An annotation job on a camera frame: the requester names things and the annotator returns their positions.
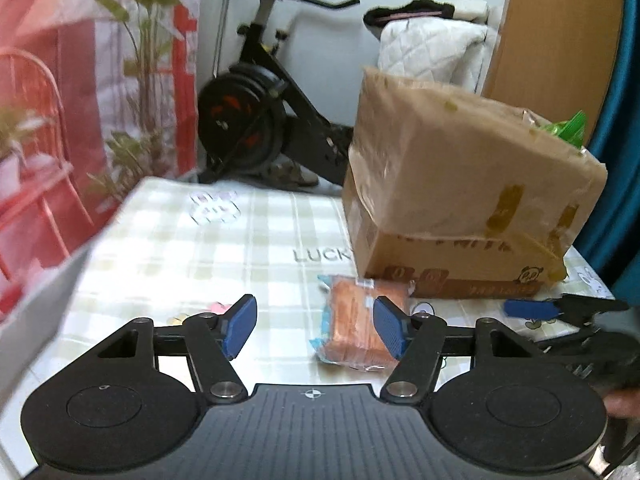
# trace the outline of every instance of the cardboard box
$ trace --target cardboard box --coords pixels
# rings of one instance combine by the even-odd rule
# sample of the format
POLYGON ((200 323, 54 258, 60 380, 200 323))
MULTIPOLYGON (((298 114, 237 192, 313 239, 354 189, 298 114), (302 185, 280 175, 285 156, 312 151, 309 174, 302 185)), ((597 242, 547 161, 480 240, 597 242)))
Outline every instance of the cardboard box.
POLYGON ((342 199, 358 274, 423 298, 521 298, 563 256, 607 172, 523 110, 367 70, 342 199))

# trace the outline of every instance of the wooden cabinet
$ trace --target wooden cabinet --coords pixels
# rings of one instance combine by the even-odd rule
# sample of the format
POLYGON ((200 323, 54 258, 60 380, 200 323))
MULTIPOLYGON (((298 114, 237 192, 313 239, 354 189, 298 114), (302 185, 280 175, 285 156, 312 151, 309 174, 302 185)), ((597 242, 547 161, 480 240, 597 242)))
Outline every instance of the wooden cabinet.
POLYGON ((584 110, 590 136, 616 60, 623 0, 507 0, 485 97, 551 121, 584 110))

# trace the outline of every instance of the white wall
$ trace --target white wall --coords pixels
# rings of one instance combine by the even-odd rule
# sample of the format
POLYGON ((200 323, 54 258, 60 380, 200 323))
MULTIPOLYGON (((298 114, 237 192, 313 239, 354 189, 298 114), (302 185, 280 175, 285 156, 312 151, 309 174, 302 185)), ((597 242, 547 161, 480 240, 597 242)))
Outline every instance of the white wall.
POLYGON ((484 86, 486 77, 488 75, 491 59, 500 44, 500 28, 502 26, 502 19, 508 5, 507 0, 486 0, 489 4, 489 19, 487 25, 489 30, 484 42, 484 63, 482 64, 482 70, 480 72, 480 78, 478 81, 478 88, 484 86))
MULTIPOLYGON (((272 43, 276 28, 290 31, 279 59, 320 113, 343 124, 354 123, 362 67, 375 65, 378 59, 379 42, 364 27, 364 13, 372 7, 404 6, 411 0, 360 1, 359 6, 338 11, 292 0, 277 1, 264 37, 266 43, 272 43)), ((221 4, 222 0, 202 0, 198 88, 210 78, 221 4)), ((230 1, 222 68, 237 60, 242 38, 236 35, 236 28, 239 23, 249 23, 257 7, 258 0, 230 1)))

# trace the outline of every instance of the green plastic object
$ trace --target green plastic object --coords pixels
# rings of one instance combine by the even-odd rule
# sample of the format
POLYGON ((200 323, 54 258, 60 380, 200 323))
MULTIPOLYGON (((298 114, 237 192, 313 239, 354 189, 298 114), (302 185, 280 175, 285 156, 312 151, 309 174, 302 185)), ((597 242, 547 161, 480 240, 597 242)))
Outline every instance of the green plastic object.
POLYGON ((586 124, 587 114, 580 110, 571 120, 563 121, 562 123, 548 124, 547 126, 543 126, 542 129, 580 150, 582 142, 584 141, 584 128, 586 124))

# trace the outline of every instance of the human hand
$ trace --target human hand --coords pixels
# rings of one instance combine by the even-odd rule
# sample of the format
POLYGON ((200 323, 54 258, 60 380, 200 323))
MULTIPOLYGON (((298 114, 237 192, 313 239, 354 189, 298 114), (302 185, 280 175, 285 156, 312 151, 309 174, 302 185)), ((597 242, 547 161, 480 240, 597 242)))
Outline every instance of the human hand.
POLYGON ((640 418, 640 388, 611 392, 604 398, 604 405, 615 418, 640 418))

